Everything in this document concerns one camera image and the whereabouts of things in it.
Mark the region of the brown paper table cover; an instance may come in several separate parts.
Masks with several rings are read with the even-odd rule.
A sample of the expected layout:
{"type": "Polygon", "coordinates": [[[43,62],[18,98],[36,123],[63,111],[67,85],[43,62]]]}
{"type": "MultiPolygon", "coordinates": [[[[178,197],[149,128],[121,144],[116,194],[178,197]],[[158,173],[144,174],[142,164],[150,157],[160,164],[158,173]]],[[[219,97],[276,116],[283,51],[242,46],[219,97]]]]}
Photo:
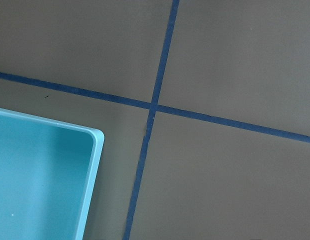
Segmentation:
{"type": "Polygon", "coordinates": [[[310,240],[310,0],[0,0],[0,108],[103,131],[86,240],[310,240]]]}

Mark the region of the teal plastic bin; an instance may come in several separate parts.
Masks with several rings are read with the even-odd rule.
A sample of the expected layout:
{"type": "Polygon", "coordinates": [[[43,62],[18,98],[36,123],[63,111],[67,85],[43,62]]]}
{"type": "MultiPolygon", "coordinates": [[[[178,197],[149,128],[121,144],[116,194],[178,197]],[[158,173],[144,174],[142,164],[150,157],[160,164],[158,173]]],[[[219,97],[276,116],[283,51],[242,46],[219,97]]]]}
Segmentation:
{"type": "Polygon", "coordinates": [[[0,240],[81,240],[104,140],[0,108],[0,240]]]}

